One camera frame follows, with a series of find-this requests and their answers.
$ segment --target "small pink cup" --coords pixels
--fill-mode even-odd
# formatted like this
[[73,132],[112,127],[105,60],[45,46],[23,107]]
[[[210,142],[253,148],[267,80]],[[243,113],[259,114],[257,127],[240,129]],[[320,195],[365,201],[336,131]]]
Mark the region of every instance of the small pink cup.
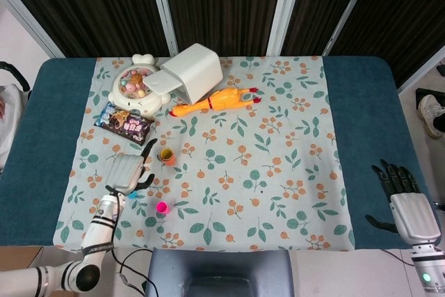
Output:
[[156,210],[160,213],[160,214],[168,214],[168,212],[170,211],[168,209],[168,205],[165,202],[160,202],[158,204],[156,204]]

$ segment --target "gray chair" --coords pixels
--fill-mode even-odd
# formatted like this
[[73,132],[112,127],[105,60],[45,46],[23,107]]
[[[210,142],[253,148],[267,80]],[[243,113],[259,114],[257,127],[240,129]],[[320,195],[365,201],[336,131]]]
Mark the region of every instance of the gray chair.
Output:
[[[289,252],[155,250],[148,277],[159,296],[294,297]],[[147,284],[146,296],[156,296]]]

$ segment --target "white wall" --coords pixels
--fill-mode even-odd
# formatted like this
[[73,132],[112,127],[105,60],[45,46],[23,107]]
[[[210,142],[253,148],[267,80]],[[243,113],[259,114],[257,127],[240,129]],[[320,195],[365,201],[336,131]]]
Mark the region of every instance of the white wall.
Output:
[[[32,88],[40,66],[49,57],[0,1],[0,61],[13,64]],[[0,86],[17,83],[0,70]]]

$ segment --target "small orange cup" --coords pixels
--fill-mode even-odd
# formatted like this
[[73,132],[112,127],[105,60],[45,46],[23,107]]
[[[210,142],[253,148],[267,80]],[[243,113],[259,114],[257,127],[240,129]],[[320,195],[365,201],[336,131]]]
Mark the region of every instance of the small orange cup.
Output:
[[172,166],[175,164],[176,158],[172,149],[170,148],[163,149],[159,156],[165,165]]

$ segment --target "table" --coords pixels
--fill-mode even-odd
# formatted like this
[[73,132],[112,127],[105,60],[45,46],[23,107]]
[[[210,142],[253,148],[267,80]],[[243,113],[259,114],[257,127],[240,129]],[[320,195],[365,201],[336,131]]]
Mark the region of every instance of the table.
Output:
[[[0,181],[1,245],[51,245],[95,61],[53,59],[41,67]],[[392,220],[370,169],[379,159],[408,167],[427,193],[391,70],[373,57],[323,62],[356,248],[406,248],[364,218]]]

